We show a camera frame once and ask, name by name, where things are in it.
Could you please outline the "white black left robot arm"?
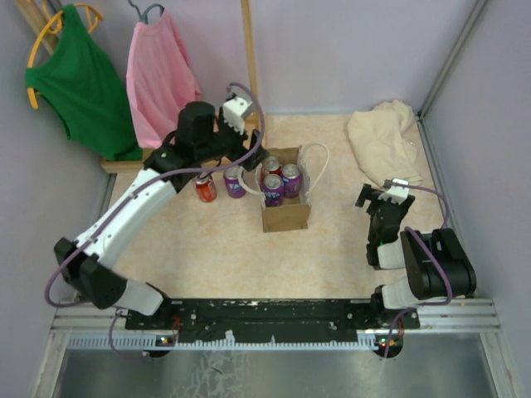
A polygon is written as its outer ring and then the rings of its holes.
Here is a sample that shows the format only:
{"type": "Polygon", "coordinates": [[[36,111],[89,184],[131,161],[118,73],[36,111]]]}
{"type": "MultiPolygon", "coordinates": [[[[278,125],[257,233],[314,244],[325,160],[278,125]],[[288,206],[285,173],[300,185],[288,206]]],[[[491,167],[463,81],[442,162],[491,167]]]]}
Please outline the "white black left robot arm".
{"type": "Polygon", "coordinates": [[[161,206],[194,178],[210,172],[205,163],[227,158],[231,165],[252,171],[265,159],[263,133],[246,131],[246,119],[258,108],[256,100],[238,95],[220,109],[202,101],[187,104],[176,130],[151,152],[120,199],[89,230],[56,243],[63,280],[99,309],[132,310],[154,328],[167,327],[173,310],[163,303],[164,294],[113,268],[135,233],[161,206]]]}

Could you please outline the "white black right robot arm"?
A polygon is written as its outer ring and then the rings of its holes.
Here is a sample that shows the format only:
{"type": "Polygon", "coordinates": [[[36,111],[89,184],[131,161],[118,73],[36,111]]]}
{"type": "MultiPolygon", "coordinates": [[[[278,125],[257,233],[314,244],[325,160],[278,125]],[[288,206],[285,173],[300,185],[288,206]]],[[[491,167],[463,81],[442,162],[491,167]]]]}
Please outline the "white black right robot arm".
{"type": "Polygon", "coordinates": [[[399,328],[407,312],[424,305],[447,305],[452,299],[474,296],[475,270],[456,233],[447,226],[421,232],[402,221],[416,198],[411,190],[439,192],[393,179],[378,189],[365,183],[355,206],[368,204],[366,258],[375,270],[402,269],[396,282],[375,288],[371,298],[371,319],[380,328],[399,328]]]}

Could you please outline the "red soda can front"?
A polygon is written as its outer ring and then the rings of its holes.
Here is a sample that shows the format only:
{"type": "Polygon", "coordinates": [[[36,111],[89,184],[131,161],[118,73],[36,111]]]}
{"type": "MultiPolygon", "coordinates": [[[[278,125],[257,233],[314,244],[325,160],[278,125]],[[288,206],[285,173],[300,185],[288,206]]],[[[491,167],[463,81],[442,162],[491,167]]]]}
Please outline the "red soda can front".
{"type": "Polygon", "coordinates": [[[199,175],[195,179],[196,193],[202,202],[212,202],[217,198],[217,188],[211,174],[199,175]]]}

